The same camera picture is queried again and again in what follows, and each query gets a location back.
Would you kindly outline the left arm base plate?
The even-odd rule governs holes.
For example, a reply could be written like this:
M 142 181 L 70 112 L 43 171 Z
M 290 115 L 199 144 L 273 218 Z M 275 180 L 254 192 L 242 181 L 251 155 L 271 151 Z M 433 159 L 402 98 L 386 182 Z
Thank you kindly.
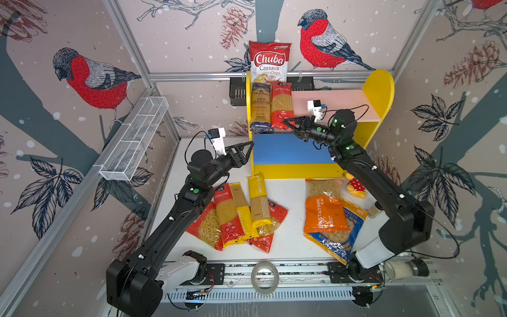
M 192 280 L 184 282 L 182 285 L 195 286 L 211 286 L 222 285 L 224 283 L 225 265 L 224 264 L 207 264 L 203 273 Z

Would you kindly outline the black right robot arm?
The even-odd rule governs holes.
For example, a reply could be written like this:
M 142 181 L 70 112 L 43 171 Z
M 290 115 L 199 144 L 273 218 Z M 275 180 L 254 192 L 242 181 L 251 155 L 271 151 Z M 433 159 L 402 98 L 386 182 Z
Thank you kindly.
M 352 174 L 373 195 L 388 216 L 377 237 L 352 253 L 350 272 L 363 272 L 430 239 L 434 207 L 420 202 L 389 179 L 354 139 L 357 127 L 354 112 L 335 112 L 328 125 L 315 117 L 303 116 L 284 121 L 299 139 L 327 146 L 333 162 Z

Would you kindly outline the yellow spaghetti pack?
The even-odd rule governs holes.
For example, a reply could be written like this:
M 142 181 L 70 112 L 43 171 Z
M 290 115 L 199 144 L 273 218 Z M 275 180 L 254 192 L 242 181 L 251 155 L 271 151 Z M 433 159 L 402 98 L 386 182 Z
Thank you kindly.
M 252 227 L 254 229 L 271 225 L 271 214 L 265 187 L 265 178 L 262 173 L 248 178 L 250 211 L 252 214 Z

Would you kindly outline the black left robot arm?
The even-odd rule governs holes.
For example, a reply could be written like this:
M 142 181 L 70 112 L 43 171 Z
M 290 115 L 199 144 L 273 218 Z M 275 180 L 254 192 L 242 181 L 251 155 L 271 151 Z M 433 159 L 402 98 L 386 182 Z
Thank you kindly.
M 206 258 L 186 252 L 166 273 L 160 270 L 188 227 L 211 203 L 215 183 L 249 161 L 252 141 L 228 146 L 214 157 L 201 149 L 187 164 L 189 174 L 163 222 L 126 260 L 114 260 L 106 271 L 106 299 L 128 316 L 152 316 L 165 293 L 205 274 Z

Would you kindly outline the red spaghetti pack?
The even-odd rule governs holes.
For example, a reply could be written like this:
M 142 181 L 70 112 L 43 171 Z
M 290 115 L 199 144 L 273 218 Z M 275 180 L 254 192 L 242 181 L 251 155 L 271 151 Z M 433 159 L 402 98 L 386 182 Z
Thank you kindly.
M 245 231 L 229 184 L 215 188 L 214 203 L 224 248 L 238 244 L 245 237 Z
M 294 117 L 292 85 L 282 81 L 272 83 L 271 126 L 275 129 L 290 130 L 285 119 Z

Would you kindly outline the blue gold spaghetti pack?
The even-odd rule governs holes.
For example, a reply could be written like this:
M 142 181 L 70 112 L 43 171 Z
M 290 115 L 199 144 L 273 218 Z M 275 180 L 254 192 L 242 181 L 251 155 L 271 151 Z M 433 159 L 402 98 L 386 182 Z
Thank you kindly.
M 273 133 L 270 82 L 255 81 L 252 84 L 250 130 L 260 134 Z

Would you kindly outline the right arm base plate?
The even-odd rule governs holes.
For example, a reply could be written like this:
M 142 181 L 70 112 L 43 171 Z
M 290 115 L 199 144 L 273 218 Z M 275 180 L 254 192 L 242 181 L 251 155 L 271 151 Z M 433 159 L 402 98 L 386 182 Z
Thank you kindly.
M 331 283 L 373 283 L 382 284 L 384 278 L 378 265 L 365 269 L 360 264 L 353 262 L 352 265 L 343 265 L 340 262 L 328 262 L 324 273 L 330 277 Z

